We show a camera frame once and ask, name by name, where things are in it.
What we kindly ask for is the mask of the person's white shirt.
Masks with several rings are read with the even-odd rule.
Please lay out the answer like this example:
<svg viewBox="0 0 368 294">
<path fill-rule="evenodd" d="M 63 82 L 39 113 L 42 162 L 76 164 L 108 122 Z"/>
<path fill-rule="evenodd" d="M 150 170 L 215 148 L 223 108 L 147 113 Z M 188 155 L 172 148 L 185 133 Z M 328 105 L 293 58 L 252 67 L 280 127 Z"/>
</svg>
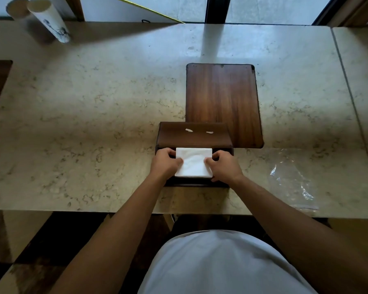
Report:
<svg viewBox="0 0 368 294">
<path fill-rule="evenodd" d="M 266 242 L 229 230 L 185 233 L 154 257 L 138 294 L 317 294 Z"/>
</svg>

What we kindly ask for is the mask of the white printed paper cup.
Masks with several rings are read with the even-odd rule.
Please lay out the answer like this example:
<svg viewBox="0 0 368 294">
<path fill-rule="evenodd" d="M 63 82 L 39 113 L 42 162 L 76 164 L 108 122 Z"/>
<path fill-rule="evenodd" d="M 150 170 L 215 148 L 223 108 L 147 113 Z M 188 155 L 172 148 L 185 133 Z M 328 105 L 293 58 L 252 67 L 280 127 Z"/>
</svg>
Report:
<svg viewBox="0 0 368 294">
<path fill-rule="evenodd" d="M 70 32 L 52 0 L 29 0 L 27 8 L 59 42 L 71 41 Z"/>
</svg>

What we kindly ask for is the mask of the dark wooden tissue box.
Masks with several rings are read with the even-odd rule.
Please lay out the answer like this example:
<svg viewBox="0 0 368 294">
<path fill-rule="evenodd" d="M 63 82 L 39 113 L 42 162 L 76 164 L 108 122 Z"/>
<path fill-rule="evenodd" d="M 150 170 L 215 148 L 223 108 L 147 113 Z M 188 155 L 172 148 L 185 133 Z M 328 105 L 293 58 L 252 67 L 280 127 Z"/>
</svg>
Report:
<svg viewBox="0 0 368 294">
<path fill-rule="evenodd" d="M 160 122 L 155 153 L 162 148 L 211 148 L 212 153 L 223 150 L 234 155 L 226 123 Z M 229 188 L 223 182 L 211 178 L 171 177 L 165 187 L 216 187 Z"/>
</svg>

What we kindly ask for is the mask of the person's right forearm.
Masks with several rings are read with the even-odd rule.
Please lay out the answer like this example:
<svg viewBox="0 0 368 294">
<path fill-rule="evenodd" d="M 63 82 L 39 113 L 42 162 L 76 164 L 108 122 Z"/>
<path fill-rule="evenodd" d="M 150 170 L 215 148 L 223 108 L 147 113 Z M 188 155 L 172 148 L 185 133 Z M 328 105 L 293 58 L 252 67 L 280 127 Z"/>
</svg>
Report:
<svg viewBox="0 0 368 294">
<path fill-rule="evenodd" d="M 228 181 L 286 259 L 320 294 L 368 294 L 368 256 L 245 176 Z"/>
</svg>

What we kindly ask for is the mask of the white tissue stack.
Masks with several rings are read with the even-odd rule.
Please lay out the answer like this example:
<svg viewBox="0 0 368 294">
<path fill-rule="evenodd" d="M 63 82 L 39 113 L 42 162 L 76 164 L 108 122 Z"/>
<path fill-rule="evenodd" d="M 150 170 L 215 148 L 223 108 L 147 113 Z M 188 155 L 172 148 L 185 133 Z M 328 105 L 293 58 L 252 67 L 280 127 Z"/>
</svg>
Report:
<svg viewBox="0 0 368 294">
<path fill-rule="evenodd" d="M 183 164 L 175 173 L 179 178 L 212 178 L 211 169 L 205 164 L 206 158 L 212 157 L 212 148 L 176 148 L 176 158 Z"/>
</svg>

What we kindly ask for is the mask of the person's left hand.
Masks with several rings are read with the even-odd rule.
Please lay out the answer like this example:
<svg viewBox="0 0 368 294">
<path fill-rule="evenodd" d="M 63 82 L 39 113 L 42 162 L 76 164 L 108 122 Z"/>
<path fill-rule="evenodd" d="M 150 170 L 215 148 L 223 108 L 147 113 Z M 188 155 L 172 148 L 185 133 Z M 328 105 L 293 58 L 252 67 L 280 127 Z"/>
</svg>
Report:
<svg viewBox="0 0 368 294">
<path fill-rule="evenodd" d="M 167 171 L 167 160 L 169 158 L 176 158 L 175 150 L 171 148 L 157 150 L 151 162 L 149 176 L 162 183 L 166 183 L 169 178 L 173 177 L 177 172 Z"/>
</svg>

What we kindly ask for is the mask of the person's right hand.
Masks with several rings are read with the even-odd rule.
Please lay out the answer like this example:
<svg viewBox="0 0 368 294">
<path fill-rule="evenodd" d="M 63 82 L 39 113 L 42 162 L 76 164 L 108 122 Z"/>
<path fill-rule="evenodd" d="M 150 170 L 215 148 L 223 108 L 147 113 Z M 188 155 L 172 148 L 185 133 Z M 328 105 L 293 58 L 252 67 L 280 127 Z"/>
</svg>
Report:
<svg viewBox="0 0 368 294">
<path fill-rule="evenodd" d="M 223 182 L 233 186 L 236 181 L 244 177 L 237 159 L 227 151 L 219 150 L 212 154 L 219 166 L 216 173 L 212 173 L 212 182 Z"/>
</svg>

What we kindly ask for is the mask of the brown paper cup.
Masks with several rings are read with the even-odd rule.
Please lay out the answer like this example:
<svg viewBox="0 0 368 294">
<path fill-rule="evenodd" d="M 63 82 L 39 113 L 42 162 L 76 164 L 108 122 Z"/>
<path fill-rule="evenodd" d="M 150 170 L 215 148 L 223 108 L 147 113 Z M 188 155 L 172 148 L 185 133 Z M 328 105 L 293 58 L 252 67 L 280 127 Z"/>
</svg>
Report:
<svg viewBox="0 0 368 294">
<path fill-rule="evenodd" d="M 21 21 L 30 17 L 28 9 L 29 0 L 11 0 L 5 7 L 6 13 L 15 21 Z"/>
</svg>

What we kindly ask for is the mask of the clear plastic wrapper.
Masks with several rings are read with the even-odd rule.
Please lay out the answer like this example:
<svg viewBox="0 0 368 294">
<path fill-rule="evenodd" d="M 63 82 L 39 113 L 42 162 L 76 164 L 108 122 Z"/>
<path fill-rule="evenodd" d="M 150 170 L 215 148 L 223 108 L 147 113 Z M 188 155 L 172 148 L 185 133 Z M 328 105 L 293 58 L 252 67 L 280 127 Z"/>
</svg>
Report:
<svg viewBox="0 0 368 294">
<path fill-rule="evenodd" d="M 268 158 L 270 192 L 295 209 L 317 212 L 319 205 L 316 201 L 315 189 L 299 167 L 296 154 L 297 152 L 291 149 L 272 149 Z"/>
</svg>

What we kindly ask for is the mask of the person's left forearm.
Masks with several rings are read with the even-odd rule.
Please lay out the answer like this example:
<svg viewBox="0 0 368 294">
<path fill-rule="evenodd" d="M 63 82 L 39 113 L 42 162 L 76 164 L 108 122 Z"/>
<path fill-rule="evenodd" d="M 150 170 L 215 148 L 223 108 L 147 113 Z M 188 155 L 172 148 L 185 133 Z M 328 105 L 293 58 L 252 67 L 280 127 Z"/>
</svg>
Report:
<svg viewBox="0 0 368 294">
<path fill-rule="evenodd" d="M 161 174 L 149 174 L 78 252 L 49 294 L 118 294 L 165 182 Z"/>
</svg>

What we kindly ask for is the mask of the dark wooden box lid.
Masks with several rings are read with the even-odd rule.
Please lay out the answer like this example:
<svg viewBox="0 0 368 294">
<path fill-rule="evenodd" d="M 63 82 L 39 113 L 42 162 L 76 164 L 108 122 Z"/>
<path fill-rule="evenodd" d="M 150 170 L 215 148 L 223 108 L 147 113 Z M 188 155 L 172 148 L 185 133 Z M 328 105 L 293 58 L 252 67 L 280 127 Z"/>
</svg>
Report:
<svg viewBox="0 0 368 294">
<path fill-rule="evenodd" d="M 262 148 L 255 66 L 187 64 L 186 122 L 226 123 L 234 148 Z"/>
</svg>

